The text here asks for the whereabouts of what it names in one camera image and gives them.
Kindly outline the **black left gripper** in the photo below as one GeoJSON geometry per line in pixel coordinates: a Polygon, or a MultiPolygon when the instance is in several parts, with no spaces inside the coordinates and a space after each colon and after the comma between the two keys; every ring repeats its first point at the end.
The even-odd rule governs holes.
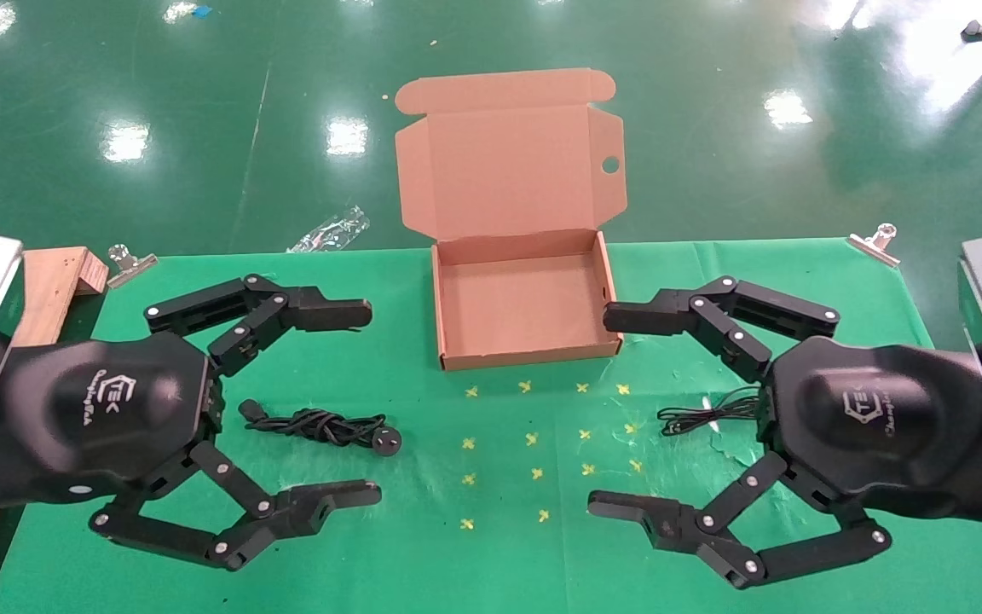
{"type": "Polygon", "coordinates": [[[281,287],[248,275],[152,304],[145,318],[158,334],[10,352],[0,374],[0,508],[122,494],[90,518],[99,536],[238,571],[274,542],[315,536],[335,510],[381,501],[381,489],[366,479],[269,495],[214,443],[196,444],[221,427],[214,417],[223,408],[216,374],[233,377],[292,329],[360,330],[372,320],[369,302],[328,299],[315,285],[281,287]],[[208,358],[180,338],[229,322],[231,329],[208,345],[208,358]],[[141,514],[147,499],[124,494],[167,489],[171,468],[186,455],[243,509],[222,532],[147,518],[141,514]]]}

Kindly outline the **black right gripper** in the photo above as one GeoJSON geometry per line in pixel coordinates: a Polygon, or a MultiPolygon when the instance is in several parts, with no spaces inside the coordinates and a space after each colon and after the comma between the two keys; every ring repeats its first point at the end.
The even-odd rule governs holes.
{"type": "Polygon", "coordinates": [[[910,345],[841,345],[829,339],[839,322],[834,308],[731,276],[696,290],[663,288],[646,303],[607,303],[609,332],[686,333],[749,384],[768,372],[764,443],[788,462],[768,452],[702,508],[593,490],[588,512],[636,522],[652,548],[695,555],[739,590],[860,564],[892,545],[859,506],[835,510],[839,529],[825,536],[760,551],[737,540],[732,522],[788,463],[810,482],[812,501],[982,522],[979,359],[910,345]],[[806,341],[771,365],[771,350],[744,325],[806,341]]]}

